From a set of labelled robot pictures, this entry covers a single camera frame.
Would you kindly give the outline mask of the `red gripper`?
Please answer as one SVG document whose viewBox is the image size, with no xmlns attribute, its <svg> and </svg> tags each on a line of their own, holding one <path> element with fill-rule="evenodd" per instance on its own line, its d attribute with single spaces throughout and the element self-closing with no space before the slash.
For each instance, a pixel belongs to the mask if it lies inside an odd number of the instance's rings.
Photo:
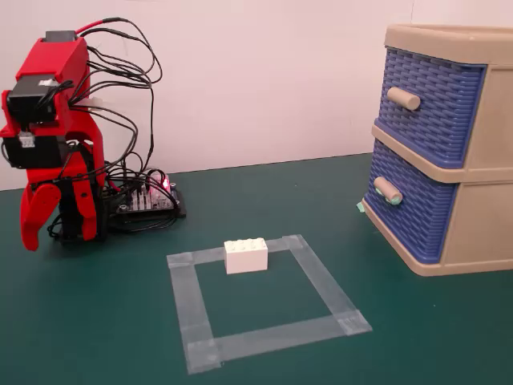
<svg viewBox="0 0 513 385">
<path fill-rule="evenodd" d="M 31 184 L 67 178 L 76 182 L 76 204 L 83 218 L 85 241 L 97 234 L 95 194 L 105 181 L 103 137 L 89 115 L 71 115 L 44 124 L 30 124 L 25 131 L 13 119 L 1 130 L 7 159 L 14 168 L 26 170 Z M 61 192 L 54 184 L 42 184 L 33 192 L 28 184 L 20 205 L 22 243 L 29 251 L 38 248 L 38 231 L 54 212 Z"/>
</svg>

